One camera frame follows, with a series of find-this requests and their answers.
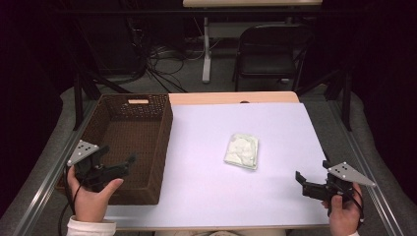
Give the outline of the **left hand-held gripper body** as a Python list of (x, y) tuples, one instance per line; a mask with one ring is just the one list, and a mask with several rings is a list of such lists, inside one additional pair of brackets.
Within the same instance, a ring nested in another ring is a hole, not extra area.
[(129, 174), (129, 165), (125, 161), (116, 165), (106, 166), (97, 157), (96, 152), (101, 147), (80, 140), (67, 161), (69, 167), (75, 167), (75, 175), (82, 186), (100, 192), (112, 180), (123, 178)]

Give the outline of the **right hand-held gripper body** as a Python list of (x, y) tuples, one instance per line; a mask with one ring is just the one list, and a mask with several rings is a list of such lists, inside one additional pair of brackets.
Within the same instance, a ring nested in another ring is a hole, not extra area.
[(353, 184), (375, 187), (376, 183), (354, 169), (347, 162), (332, 165), (327, 169), (328, 177), (324, 184), (308, 182), (302, 187), (302, 195), (312, 199), (330, 202), (334, 195), (341, 195), (345, 201), (353, 198)]

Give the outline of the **brown woven basket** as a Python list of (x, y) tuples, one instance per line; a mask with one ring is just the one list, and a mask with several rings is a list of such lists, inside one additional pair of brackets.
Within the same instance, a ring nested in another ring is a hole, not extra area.
[(109, 146), (109, 153), (101, 159), (106, 166), (137, 155), (129, 174), (122, 178), (124, 184), (110, 199), (113, 205), (159, 202), (172, 121), (166, 94), (105, 94), (99, 99), (80, 140)]

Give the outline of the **white cloth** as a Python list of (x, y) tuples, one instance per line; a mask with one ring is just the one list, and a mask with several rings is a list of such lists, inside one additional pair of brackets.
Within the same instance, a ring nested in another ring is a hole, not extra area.
[(248, 134), (234, 134), (230, 137), (224, 162), (242, 168), (258, 168), (259, 139)]

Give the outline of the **person's right hand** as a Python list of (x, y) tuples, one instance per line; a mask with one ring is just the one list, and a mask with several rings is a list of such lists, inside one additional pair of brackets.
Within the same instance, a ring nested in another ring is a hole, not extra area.
[(358, 231), (361, 210), (353, 202), (342, 202), (342, 196), (335, 195), (331, 202), (322, 202), (324, 208), (331, 206), (328, 217), (331, 236), (348, 236)]

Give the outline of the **person's left hand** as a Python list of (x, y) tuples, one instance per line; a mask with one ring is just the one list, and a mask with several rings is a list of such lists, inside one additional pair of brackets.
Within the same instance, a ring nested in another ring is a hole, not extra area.
[(106, 214), (111, 196), (122, 186), (123, 179), (110, 181), (99, 193), (86, 190), (75, 175), (75, 167), (68, 171), (67, 181), (72, 194), (75, 216), (78, 221), (99, 223)]

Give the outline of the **black metal stand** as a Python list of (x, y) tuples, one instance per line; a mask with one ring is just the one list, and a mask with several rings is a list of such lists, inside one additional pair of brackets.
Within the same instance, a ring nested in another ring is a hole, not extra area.
[(350, 125), (350, 104), (352, 91), (352, 72), (349, 69), (339, 69), (332, 71), (325, 76), (298, 88), (295, 93), (301, 96), (321, 84), (328, 84), (324, 96), (326, 100), (336, 100), (340, 94), (341, 99), (341, 121), (347, 131), (351, 131)]
[(76, 112), (74, 131), (77, 131), (84, 121), (83, 94), (93, 100), (98, 100), (101, 97), (101, 92), (99, 91), (97, 84), (105, 85), (106, 87), (119, 93), (129, 93), (129, 91), (125, 88), (108, 81), (93, 71), (84, 70), (77, 73), (74, 77), (74, 100)]

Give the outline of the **white table mat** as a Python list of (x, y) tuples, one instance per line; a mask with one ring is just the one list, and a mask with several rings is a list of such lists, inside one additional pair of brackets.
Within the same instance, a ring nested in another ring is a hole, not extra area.
[[(301, 103), (176, 105), (160, 199), (155, 206), (110, 206), (120, 228), (311, 227), (328, 222), (302, 194), (295, 174), (323, 182), (322, 147)], [(229, 139), (259, 140), (258, 167), (224, 161)]]

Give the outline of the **light wooden table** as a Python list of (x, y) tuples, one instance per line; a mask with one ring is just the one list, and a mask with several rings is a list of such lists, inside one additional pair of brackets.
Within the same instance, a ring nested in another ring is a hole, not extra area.
[(299, 102), (297, 94), (293, 91), (171, 93), (169, 99), (173, 105)]

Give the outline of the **black folding chair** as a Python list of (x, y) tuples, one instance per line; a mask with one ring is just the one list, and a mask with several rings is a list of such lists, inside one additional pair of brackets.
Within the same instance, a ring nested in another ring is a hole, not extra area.
[(308, 48), (315, 39), (306, 25), (267, 24), (246, 29), (239, 37), (232, 81), (288, 79), (297, 89)]

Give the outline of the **white background desk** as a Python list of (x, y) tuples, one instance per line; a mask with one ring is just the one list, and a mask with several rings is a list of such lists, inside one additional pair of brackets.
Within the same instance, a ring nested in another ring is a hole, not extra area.
[[(231, 10), (255, 10), (262, 7), (283, 7), (284, 9), (297, 9), (314, 7), (318, 8), (323, 0), (183, 0), (183, 6), (188, 9), (218, 10), (230, 8)], [(255, 24), (249, 23), (213, 23), (211, 17), (204, 17), (204, 67), (202, 82), (210, 82), (211, 72), (211, 48), (209, 40), (212, 38), (237, 38), (245, 29)]]

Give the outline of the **aluminium rail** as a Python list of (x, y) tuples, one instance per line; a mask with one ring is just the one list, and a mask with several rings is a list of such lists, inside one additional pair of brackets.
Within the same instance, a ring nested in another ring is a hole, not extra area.
[(54, 187), (62, 174), (63, 166), (79, 142), (82, 131), (96, 101), (83, 101), (84, 121), (74, 131), (76, 107), (73, 99), (64, 100), (63, 110), (42, 154), (28, 180), (8, 208), (15, 217), (16, 226), (10, 236), (31, 236), (39, 218), (53, 196)]
[(372, 225), (379, 223), (383, 233), (375, 232), (371, 236), (405, 236), (405, 231), (395, 214), (394, 204), (389, 199), (389, 194), (396, 193), (396, 181), (376, 150), (362, 106), (356, 107), (355, 102), (351, 104), (350, 131), (347, 130), (341, 118), (341, 103), (329, 101), (328, 107), (342, 137), (348, 143), (351, 155), (347, 162), (351, 162), (376, 183), (376, 187), (362, 187), (365, 200), (365, 222), (361, 230), (368, 233)]

